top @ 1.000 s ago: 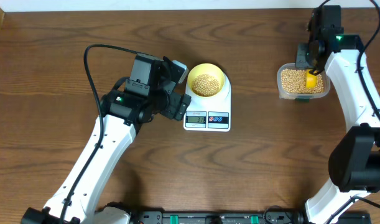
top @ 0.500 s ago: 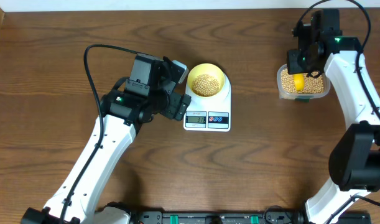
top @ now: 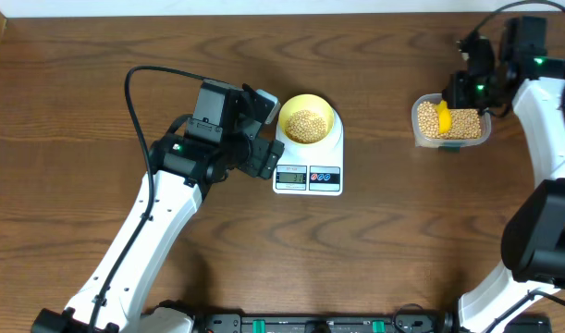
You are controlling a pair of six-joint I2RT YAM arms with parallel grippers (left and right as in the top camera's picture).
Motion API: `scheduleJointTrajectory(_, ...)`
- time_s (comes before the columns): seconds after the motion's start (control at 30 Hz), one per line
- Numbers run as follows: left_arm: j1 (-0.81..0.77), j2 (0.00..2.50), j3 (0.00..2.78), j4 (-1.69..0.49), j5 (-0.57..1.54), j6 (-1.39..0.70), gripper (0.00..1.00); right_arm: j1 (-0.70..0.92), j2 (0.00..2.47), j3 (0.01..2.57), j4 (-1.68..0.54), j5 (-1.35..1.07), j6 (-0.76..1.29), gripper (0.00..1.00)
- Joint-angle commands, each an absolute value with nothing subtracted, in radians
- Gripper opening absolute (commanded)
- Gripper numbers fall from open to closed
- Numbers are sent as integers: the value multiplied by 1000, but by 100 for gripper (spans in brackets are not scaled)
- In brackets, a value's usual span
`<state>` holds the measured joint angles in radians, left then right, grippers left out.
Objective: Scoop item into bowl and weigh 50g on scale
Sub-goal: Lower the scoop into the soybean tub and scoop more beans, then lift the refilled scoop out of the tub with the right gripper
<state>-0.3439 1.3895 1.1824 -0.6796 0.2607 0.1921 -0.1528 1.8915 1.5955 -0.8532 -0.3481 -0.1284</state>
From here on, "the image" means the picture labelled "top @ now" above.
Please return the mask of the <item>yellow measuring scoop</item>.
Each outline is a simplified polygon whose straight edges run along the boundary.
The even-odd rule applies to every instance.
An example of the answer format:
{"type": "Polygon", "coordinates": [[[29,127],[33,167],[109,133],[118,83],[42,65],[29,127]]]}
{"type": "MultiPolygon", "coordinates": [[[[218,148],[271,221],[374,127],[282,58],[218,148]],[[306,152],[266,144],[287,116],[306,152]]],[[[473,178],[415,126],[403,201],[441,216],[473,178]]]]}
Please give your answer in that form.
{"type": "Polygon", "coordinates": [[[436,113],[438,118],[438,133],[448,133],[452,126],[452,117],[446,101],[442,100],[436,106],[436,113]]]}

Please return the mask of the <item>yellow bowl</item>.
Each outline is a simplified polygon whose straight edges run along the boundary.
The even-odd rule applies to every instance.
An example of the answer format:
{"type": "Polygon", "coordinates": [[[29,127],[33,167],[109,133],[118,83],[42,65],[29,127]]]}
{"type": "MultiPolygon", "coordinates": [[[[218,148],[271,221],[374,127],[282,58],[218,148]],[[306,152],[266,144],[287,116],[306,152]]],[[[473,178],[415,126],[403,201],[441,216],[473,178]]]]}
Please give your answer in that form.
{"type": "Polygon", "coordinates": [[[327,124],[327,134],[325,137],[330,134],[335,123],[335,115],[332,106],[320,96],[314,94],[301,94],[286,101],[280,110],[278,125],[286,136],[286,125],[289,117],[300,110],[310,110],[323,117],[327,124]]]}

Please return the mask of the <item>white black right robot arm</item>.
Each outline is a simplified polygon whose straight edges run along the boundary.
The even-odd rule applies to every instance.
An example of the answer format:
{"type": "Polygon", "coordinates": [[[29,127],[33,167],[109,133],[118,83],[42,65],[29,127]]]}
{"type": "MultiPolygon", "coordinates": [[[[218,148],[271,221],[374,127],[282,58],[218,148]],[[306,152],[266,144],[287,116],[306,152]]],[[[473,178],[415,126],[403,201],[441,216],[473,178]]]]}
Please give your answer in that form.
{"type": "Polygon", "coordinates": [[[535,185],[503,231],[497,266],[459,297],[454,332],[502,332],[537,301],[555,301],[565,290],[565,60],[548,56],[546,35],[544,18],[511,18],[495,52],[474,28],[459,42],[467,68],[442,92],[450,109],[513,113],[535,185]]]}

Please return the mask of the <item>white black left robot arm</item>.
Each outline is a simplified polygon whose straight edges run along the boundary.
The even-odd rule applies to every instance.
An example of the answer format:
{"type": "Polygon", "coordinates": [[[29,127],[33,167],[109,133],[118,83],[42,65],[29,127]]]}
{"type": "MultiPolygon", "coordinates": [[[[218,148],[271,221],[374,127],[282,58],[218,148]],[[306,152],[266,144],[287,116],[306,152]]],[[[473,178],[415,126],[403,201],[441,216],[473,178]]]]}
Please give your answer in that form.
{"type": "Polygon", "coordinates": [[[278,99],[249,85],[204,80],[195,109],[152,144],[137,201],[92,276],[60,312],[42,309],[33,332],[183,332],[194,317],[176,302],[142,310],[178,234],[215,183],[237,169],[270,179],[283,143],[260,137],[278,99]]]}

